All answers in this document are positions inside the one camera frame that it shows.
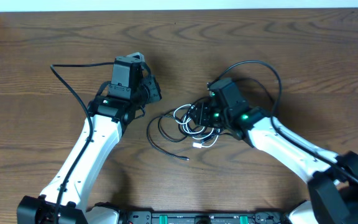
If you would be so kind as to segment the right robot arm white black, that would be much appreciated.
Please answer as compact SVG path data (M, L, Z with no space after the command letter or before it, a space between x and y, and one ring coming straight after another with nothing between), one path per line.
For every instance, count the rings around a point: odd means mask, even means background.
M307 184L310 199L287 215L290 223L358 223L358 154L315 146L262 108L243 108L230 117L216 103L205 102L191 106L189 114L198 125L224 128L270 154Z

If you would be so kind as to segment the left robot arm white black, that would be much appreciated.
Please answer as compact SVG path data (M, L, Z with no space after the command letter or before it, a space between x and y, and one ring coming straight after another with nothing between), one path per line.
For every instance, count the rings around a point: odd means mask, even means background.
M122 138L135 112L161 100L154 75L133 84L104 82L86 111L81 135L53 180L38 197L25 196L18 223L120 223L120 211L101 203L87 211L88 199L108 155Z

